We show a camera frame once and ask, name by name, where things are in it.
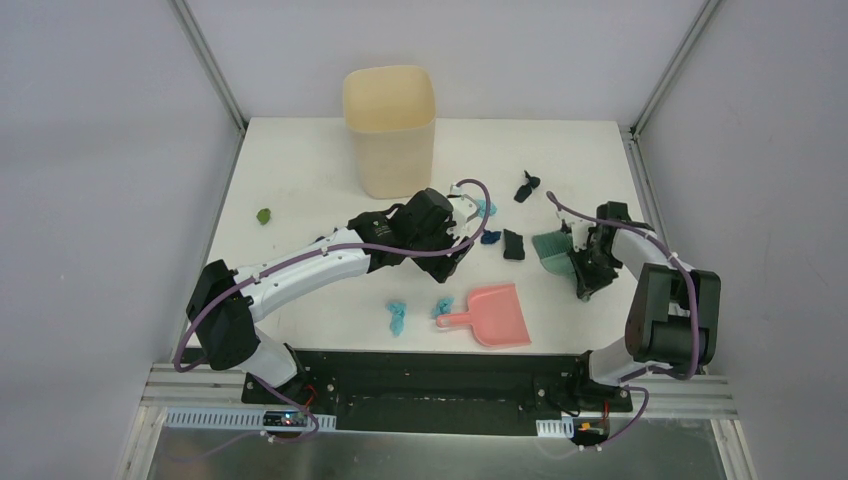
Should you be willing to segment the mint green hand brush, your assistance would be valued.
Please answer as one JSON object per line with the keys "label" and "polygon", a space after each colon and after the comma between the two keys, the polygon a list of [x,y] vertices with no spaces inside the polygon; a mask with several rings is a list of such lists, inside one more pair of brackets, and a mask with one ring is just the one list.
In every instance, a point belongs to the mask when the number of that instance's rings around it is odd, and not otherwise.
{"label": "mint green hand brush", "polygon": [[570,256],[574,252],[573,237],[570,232],[557,230],[534,235],[531,242],[545,271],[567,278],[574,286],[577,286],[577,273]]}

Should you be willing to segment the pink plastic dustpan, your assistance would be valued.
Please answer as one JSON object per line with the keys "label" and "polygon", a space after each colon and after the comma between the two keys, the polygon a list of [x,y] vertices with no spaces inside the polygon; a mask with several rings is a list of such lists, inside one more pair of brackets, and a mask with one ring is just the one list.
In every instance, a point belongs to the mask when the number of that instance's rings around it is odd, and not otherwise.
{"label": "pink plastic dustpan", "polygon": [[467,310],[441,314],[439,328],[468,326],[474,339],[487,348],[511,348],[532,343],[516,286],[513,283],[479,287],[467,296]]}

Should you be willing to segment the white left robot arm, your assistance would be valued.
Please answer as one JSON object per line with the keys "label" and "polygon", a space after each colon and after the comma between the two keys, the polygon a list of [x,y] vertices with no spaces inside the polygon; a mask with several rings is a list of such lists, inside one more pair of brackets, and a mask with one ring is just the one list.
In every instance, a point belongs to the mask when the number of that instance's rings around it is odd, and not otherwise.
{"label": "white left robot arm", "polygon": [[426,188],[405,203],[363,212],[293,254],[238,268],[222,260],[207,264],[186,307],[187,334],[200,343],[198,361],[215,371],[240,369],[266,382],[279,403],[297,402],[305,378],[295,353],[257,323],[317,289],[407,258],[443,283],[472,246],[469,225],[479,212],[458,187],[449,195]]}

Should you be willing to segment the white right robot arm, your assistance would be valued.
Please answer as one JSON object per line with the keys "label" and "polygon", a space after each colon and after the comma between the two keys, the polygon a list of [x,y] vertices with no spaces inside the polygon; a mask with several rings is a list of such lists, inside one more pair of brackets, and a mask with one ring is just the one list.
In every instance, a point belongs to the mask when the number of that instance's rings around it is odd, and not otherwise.
{"label": "white right robot arm", "polygon": [[711,271],[681,261],[654,229],[631,219],[624,203],[596,209],[583,248],[570,253],[581,300],[617,279],[627,269],[637,286],[623,336],[586,355],[586,371],[567,384],[569,400],[583,410],[646,373],[688,380],[715,353],[721,280]]}

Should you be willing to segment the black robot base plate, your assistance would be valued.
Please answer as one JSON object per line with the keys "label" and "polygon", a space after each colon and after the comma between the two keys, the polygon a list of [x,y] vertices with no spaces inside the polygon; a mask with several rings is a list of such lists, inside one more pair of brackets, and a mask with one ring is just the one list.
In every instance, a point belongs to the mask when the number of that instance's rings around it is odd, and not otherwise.
{"label": "black robot base plate", "polygon": [[588,356],[317,351],[280,393],[339,430],[531,436],[539,420],[637,412],[633,387],[590,380]]}

